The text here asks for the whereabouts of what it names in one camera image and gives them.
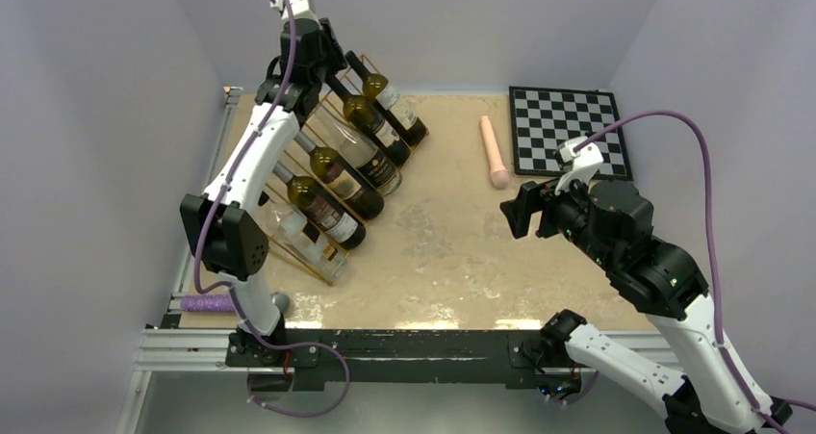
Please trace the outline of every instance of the checkered board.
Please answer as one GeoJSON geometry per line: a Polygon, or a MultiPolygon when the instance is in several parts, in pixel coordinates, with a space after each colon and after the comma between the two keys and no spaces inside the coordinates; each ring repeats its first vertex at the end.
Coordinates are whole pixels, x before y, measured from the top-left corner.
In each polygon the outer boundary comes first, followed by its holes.
{"type": "MultiPolygon", "coordinates": [[[[560,176],[556,147],[564,140],[589,137],[620,119],[611,92],[510,87],[513,167],[516,174],[560,176]]],[[[603,155],[600,179],[632,179],[621,129],[595,142],[603,155]]]]}

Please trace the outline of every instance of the beige cylindrical object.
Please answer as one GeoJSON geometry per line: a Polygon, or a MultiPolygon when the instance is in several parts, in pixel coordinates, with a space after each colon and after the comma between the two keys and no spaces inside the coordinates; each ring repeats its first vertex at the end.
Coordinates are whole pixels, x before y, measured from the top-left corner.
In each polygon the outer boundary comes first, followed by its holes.
{"type": "Polygon", "coordinates": [[[482,129],[482,140],[485,142],[485,150],[487,150],[487,161],[490,163],[490,180],[493,182],[493,187],[497,189],[504,189],[510,184],[510,173],[504,167],[504,162],[501,160],[501,153],[498,151],[498,144],[496,143],[496,134],[493,132],[493,123],[486,115],[482,116],[479,126],[482,129]]]}

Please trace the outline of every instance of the table top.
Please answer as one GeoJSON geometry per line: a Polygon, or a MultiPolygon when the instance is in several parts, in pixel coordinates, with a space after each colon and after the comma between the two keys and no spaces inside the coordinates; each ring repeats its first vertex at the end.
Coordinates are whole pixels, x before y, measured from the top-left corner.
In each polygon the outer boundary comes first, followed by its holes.
{"type": "MultiPolygon", "coordinates": [[[[491,186],[479,118],[493,121],[512,169],[506,95],[406,97],[430,136],[402,169],[402,185],[385,197],[385,210],[368,223],[366,240],[352,250],[335,285],[271,256],[264,264],[270,290],[293,300],[287,326],[537,329],[556,312],[572,309],[601,329],[652,329],[563,238],[537,239],[533,229],[513,240],[498,204],[515,197],[520,184],[541,179],[513,176],[505,190],[491,186]]],[[[252,106],[252,96],[244,96],[229,150],[252,106]]],[[[295,144],[288,150],[302,154],[295,144]]],[[[209,284],[215,276],[206,272],[202,280],[209,284]]],[[[180,326],[233,328],[236,318],[184,313],[180,326]]]]}

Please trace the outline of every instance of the bottle neck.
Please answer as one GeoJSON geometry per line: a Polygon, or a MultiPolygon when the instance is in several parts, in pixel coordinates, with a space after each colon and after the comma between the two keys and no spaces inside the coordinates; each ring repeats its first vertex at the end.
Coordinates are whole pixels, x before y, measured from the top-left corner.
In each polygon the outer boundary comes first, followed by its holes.
{"type": "Polygon", "coordinates": [[[345,59],[348,61],[348,64],[351,65],[351,68],[353,68],[361,78],[371,75],[371,72],[365,65],[363,65],[363,62],[357,57],[357,54],[354,54],[354,51],[346,52],[345,59]]]}
{"type": "Polygon", "coordinates": [[[300,145],[300,148],[306,151],[306,153],[312,153],[316,148],[318,148],[318,145],[311,140],[309,136],[306,136],[306,133],[303,131],[297,133],[297,136],[294,137],[294,141],[297,142],[297,144],[300,145]]]}
{"type": "Polygon", "coordinates": [[[280,164],[280,162],[275,164],[275,168],[272,170],[272,173],[278,176],[278,179],[285,183],[289,183],[289,181],[293,180],[294,174],[292,174],[289,169],[280,164]]]}
{"type": "Polygon", "coordinates": [[[337,96],[340,97],[344,102],[348,100],[349,97],[351,97],[351,92],[349,92],[348,89],[345,86],[343,86],[343,83],[341,83],[340,80],[337,79],[337,77],[327,76],[326,84],[329,85],[329,88],[331,88],[334,91],[334,93],[337,94],[337,96]]]}

